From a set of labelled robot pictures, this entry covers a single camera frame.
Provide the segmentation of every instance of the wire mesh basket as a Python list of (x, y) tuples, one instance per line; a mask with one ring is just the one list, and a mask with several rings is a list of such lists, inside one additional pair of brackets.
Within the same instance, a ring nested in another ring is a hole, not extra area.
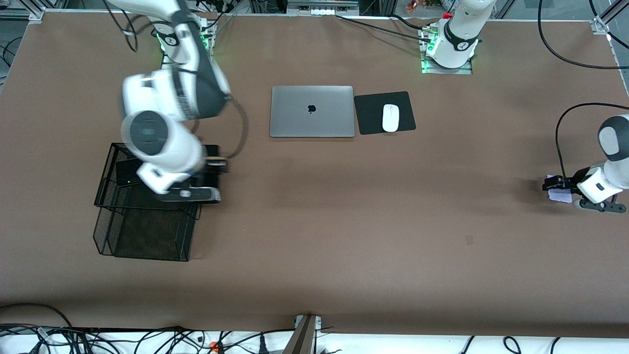
[(109, 148), (94, 201), (100, 208), (94, 228), (98, 252), (144, 260), (190, 260), (200, 204), (161, 202), (139, 178), (120, 186), (117, 163), (135, 158), (124, 144), (112, 143)]

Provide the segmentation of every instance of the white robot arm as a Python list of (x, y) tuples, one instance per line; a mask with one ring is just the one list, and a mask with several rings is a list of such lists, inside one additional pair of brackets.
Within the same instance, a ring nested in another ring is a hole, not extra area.
[(443, 67), (462, 67), (474, 55), (478, 35), (495, 3), (496, 0), (460, 0), (452, 18), (436, 23), (437, 38), (426, 54)]
[(542, 190), (570, 190), (582, 195), (573, 202), (578, 208), (624, 213), (626, 207), (616, 203), (616, 197), (629, 189), (629, 114), (605, 120), (598, 130), (598, 142), (607, 161), (580, 169), (566, 179), (546, 178)]
[(598, 130), (607, 161), (587, 168), (578, 189), (593, 203), (601, 203), (629, 189), (629, 115), (608, 118)]
[(138, 176), (155, 193), (166, 195), (174, 183), (187, 180), (205, 165), (203, 146), (182, 121), (219, 115), (230, 88), (208, 57), (195, 16), (183, 0), (108, 1), (152, 22), (169, 24), (156, 29), (172, 39), (165, 49), (176, 64), (125, 79), (121, 128), (126, 146), (144, 162)]

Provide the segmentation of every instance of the mouse pad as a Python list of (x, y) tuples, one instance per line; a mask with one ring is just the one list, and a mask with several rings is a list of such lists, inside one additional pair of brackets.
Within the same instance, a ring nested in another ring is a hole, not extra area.
[(378, 94), (365, 94), (354, 97), (356, 117), (360, 134), (384, 133), (382, 129), (382, 109), (384, 105), (396, 105), (399, 107), (398, 132), (415, 130), (415, 117), (411, 107), (408, 92), (390, 92)]

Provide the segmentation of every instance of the computer mouse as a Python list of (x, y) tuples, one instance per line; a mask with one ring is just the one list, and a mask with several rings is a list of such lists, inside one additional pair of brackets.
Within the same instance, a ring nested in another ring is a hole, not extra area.
[(399, 126), (399, 107), (396, 105), (384, 105), (382, 108), (382, 129), (393, 133)]

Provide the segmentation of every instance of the silver laptop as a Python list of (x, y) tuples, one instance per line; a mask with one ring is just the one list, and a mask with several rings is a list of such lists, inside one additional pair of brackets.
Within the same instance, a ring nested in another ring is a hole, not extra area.
[(274, 86), (270, 136), (353, 137), (351, 86)]

